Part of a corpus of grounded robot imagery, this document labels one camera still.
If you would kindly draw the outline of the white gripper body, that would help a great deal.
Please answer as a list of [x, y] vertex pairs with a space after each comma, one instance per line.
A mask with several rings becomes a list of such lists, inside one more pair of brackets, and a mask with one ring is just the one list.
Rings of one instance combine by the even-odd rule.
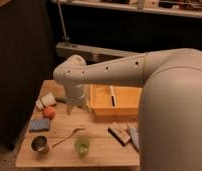
[[64, 87], [66, 103], [70, 106], [83, 106], [86, 104], [86, 96], [84, 93], [84, 86], [68, 85]]

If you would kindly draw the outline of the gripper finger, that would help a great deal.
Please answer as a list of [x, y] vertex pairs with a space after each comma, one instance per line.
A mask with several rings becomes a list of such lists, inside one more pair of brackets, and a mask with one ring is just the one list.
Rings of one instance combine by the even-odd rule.
[[67, 114], [70, 115], [71, 111], [72, 111], [72, 105], [67, 105], [66, 106], [66, 111], [67, 111]]
[[82, 105], [82, 109], [87, 112], [90, 112], [90, 107], [88, 105]]

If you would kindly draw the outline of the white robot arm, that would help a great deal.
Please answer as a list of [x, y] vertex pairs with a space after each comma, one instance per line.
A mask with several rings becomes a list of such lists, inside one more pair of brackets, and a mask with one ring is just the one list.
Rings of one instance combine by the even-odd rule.
[[141, 171], [202, 171], [202, 51], [154, 51], [92, 65], [72, 55], [53, 78], [73, 105], [85, 84], [140, 87]]

